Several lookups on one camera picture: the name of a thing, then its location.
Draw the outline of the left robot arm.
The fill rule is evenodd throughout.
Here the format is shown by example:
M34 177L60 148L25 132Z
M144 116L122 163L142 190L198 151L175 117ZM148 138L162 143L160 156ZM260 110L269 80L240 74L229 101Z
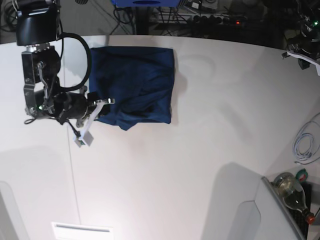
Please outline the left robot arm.
M300 33L288 41L287 56L298 59L302 70L315 66L320 73L320 2L297 1Z

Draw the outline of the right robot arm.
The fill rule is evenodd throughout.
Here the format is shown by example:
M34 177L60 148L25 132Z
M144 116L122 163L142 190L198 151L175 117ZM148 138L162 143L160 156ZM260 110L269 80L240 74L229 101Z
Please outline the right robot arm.
M86 41L75 33L63 31L58 0L14 0L16 8L16 44L24 46L21 54L24 76L25 111L30 119L52 119L59 124L77 121L82 127L85 120L94 120L110 111L109 104L114 100L101 99L96 92L86 93L86 82L92 70L92 54ZM79 41L86 53L87 69L80 83L64 87L58 73L61 70L62 54L59 54L53 41L71 38Z

